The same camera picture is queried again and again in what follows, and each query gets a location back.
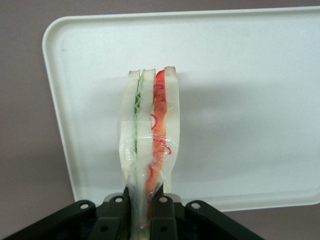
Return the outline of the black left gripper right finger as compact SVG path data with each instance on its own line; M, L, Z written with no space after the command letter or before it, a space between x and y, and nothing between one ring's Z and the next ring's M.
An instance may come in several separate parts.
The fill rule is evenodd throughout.
M194 200L185 206L168 195L151 204L151 240L261 240L262 237L208 203Z

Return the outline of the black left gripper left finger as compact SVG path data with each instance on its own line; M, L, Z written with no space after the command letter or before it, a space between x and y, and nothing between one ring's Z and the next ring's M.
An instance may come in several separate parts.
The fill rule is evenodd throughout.
M7 236L6 240L127 240L130 200L115 195L96 206L79 200Z

